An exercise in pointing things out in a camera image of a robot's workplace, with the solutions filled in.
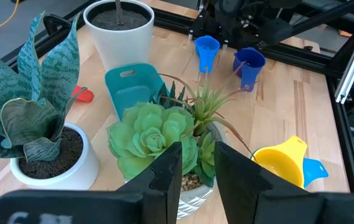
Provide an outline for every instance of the white plant pot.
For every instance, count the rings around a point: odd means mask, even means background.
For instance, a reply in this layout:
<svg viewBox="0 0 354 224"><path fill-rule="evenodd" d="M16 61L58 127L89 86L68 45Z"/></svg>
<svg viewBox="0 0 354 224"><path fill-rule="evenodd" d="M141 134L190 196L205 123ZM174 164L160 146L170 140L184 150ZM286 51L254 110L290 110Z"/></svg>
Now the white plant pot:
<svg viewBox="0 0 354 224"><path fill-rule="evenodd" d="M65 123L66 128L76 131L83 139L80 158L68 171L49 179L34 179L26 176L19 168L19 159L11 159L11 171L14 176L32 189L51 190L88 190L94 183L99 171L99 162L87 134L72 123Z"/></svg>
<svg viewBox="0 0 354 224"><path fill-rule="evenodd" d="M218 123L212 122L207 125L207 128L213 131L215 141L228 143L225 132ZM200 206L202 206L212 192L213 187L207 187L206 185L181 192L179 196L177 219L187 217L194 213Z"/></svg>
<svg viewBox="0 0 354 224"><path fill-rule="evenodd" d="M149 60L152 42L154 22L152 8L140 1L122 0L122 6L123 2L130 2L145 9L151 15L149 22L141 27L130 30L106 30L94 26L90 22L90 11L109 2L114 2L114 0L95 2L88 6L83 14L85 24L88 26L96 49L101 56L103 66L106 70L110 70L132 63L146 63Z"/></svg>

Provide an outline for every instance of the red object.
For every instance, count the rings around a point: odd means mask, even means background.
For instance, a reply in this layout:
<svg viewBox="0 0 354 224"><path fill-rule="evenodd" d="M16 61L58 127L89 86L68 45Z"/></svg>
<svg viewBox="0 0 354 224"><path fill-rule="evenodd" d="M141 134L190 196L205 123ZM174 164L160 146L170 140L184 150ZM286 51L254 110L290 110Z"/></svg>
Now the red object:
<svg viewBox="0 0 354 224"><path fill-rule="evenodd" d="M81 86L76 86L75 90L72 93L72 96L76 95L81 90ZM78 100L84 101L84 102L91 102L94 99L94 93L91 90L84 90L78 97Z"/></svg>

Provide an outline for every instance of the succulent rosette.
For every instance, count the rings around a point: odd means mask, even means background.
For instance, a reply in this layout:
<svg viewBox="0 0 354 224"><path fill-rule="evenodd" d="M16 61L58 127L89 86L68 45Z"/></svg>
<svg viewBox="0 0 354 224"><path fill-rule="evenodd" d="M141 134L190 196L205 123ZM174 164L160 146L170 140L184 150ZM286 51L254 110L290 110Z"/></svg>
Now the succulent rosette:
<svg viewBox="0 0 354 224"><path fill-rule="evenodd" d="M108 127L109 148L124 178L131 180L172 143L181 142L184 175L197 165L193 126L193 116L183 108L137 103L124 111L121 121Z"/></svg>

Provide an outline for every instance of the blue cup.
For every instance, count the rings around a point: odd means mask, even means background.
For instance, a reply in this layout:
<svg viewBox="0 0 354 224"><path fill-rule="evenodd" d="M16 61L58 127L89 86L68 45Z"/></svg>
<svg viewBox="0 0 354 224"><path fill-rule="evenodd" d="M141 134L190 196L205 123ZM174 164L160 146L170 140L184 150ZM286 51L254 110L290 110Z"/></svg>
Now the blue cup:
<svg viewBox="0 0 354 224"><path fill-rule="evenodd" d="M234 55L234 71L240 66L240 64L242 64L242 62L245 62L236 73L241 78L240 88L251 92L254 88L257 75L266 63L265 57L252 47L241 49L234 53Z"/></svg>
<svg viewBox="0 0 354 224"><path fill-rule="evenodd" d="M199 55L199 70L203 73L211 72L220 43L209 35L199 37L194 42L196 53Z"/></svg>

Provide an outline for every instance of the black machine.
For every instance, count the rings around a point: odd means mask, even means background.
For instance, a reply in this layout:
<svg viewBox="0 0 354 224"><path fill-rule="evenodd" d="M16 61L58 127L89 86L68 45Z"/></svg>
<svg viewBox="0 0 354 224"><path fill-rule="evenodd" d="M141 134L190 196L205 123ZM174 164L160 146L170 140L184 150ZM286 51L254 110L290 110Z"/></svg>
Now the black machine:
<svg viewBox="0 0 354 224"><path fill-rule="evenodd" d="M176 142L114 192L19 190L0 197L0 223L176 223L182 173ZM215 145L218 188L229 224L354 223L354 194L309 193L223 142Z"/></svg>
<svg viewBox="0 0 354 224"><path fill-rule="evenodd" d="M292 9L299 3L300 0L204 1L205 5L193 23L190 34L195 37L210 35L222 44L237 49L274 45L290 37L293 31L289 24L291 17L281 12L283 9Z"/></svg>

